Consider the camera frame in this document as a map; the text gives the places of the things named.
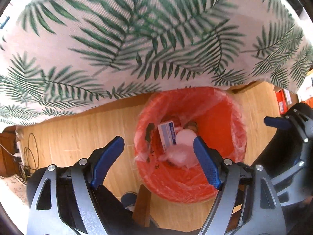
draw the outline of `bolt head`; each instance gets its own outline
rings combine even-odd
[[[88,160],[86,158],[83,158],[83,159],[80,159],[78,163],[80,165],[85,165],[87,162],[88,162]]]
[[[233,161],[232,161],[231,159],[225,159],[225,160],[224,160],[224,163],[225,163],[226,165],[232,165],[232,164],[233,164]]]
[[[48,167],[48,171],[53,171],[55,169],[55,165],[51,164],[49,167]]]
[[[257,164],[255,167],[256,167],[256,169],[259,170],[259,171],[262,171],[262,170],[263,170],[263,166],[260,165],[260,164]]]

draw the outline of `red trash can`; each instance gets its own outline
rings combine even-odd
[[[240,162],[245,157],[247,136],[238,105],[219,89],[185,88],[155,94],[139,116],[135,154],[146,187],[171,202],[195,203],[215,197],[217,190],[208,183],[200,164],[187,169],[158,160],[164,152],[157,126],[168,120],[175,126],[195,121],[198,135],[208,147],[223,158]]]

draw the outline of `palm leaf pattern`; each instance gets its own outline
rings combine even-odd
[[[115,97],[115,99],[122,99],[132,96],[137,96],[140,94],[146,94],[150,92],[156,92],[160,89],[159,84],[148,84],[145,85],[143,83],[130,83],[125,86],[125,82],[123,82],[117,89],[115,87],[112,88],[112,91],[106,91],[106,96],[112,99],[112,97]]]
[[[292,18],[291,13],[286,8],[286,6],[281,2],[281,0],[267,0],[268,6],[267,6],[267,12],[270,12],[272,10],[273,14],[276,15],[277,18],[285,19],[285,18]]]
[[[66,26],[65,20],[79,21],[68,11],[68,6],[78,11],[92,12],[92,9],[77,0],[33,0],[18,18],[24,31],[28,25],[38,36],[40,27],[55,34],[52,22]]]
[[[4,49],[4,47],[2,46],[1,43],[0,43],[0,49],[3,50],[3,51],[5,51],[5,49]]]
[[[258,0],[270,20],[253,38],[234,16],[240,2],[33,0],[19,17],[21,33],[38,41],[64,40],[64,55],[76,64],[42,67],[42,56],[21,49],[7,55],[3,38],[0,49],[9,66],[0,75],[0,92],[10,105],[0,104],[0,122],[29,125],[40,116],[71,115],[168,85],[222,87],[266,79],[281,88],[299,87],[313,48],[284,0]],[[249,70],[241,53],[254,64]]]
[[[86,37],[72,37],[89,50],[71,50],[100,67],[95,75],[110,67],[113,72],[133,69],[145,81],[151,75],[157,80],[178,74],[188,80],[204,72],[221,73],[243,45],[239,38],[244,35],[229,24],[227,10],[236,7],[229,0],[88,1],[100,3],[110,19],[97,14],[101,25],[86,19]]]
[[[313,64],[313,48],[311,45],[303,47],[297,55],[295,63],[292,65],[289,75],[291,79],[297,82],[297,87],[300,87],[308,70]]]
[[[42,105],[44,110],[39,114],[70,115],[70,111],[58,109],[90,105],[100,98],[121,99],[141,93],[155,92],[160,88],[159,84],[130,83],[125,85],[123,83],[117,90],[113,87],[110,92],[105,90],[103,85],[96,83],[95,79],[85,71],[73,70],[72,66],[61,69],[53,66],[45,72],[39,65],[35,65],[35,58],[28,61],[26,52],[23,57],[19,54],[13,55],[11,62],[13,66],[9,68],[8,75],[0,75],[0,91],[5,92],[9,99],[17,103],[26,106],[28,103]]]

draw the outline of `black pants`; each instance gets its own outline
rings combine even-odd
[[[37,187],[40,183],[46,168],[37,170],[31,178],[27,181],[27,198],[29,206],[32,204],[32,200],[35,196]],[[49,199],[49,191],[43,191],[41,199]],[[199,230],[191,232],[182,232],[168,229],[159,228],[142,228],[137,225],[132,219],[132,212],[124,209],[121,202],[103,185],[99,186],[94,191],[94,196],[99,204],[99,207],[103,213],[107,224],[109,224],[109,235],[198,235]],[[66,204],[62,204],[62,213],[70,213],[70,207]]]

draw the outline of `tablecloth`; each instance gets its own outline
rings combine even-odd
[[[17,228],[26,234],[29,216],[26,183],[16,174],[8,178],[0,176],[0,189],[2,207]]]
[[[0,49],[1,130],[177,88],[296,92],[313,60],[286,0],[32,0]]]

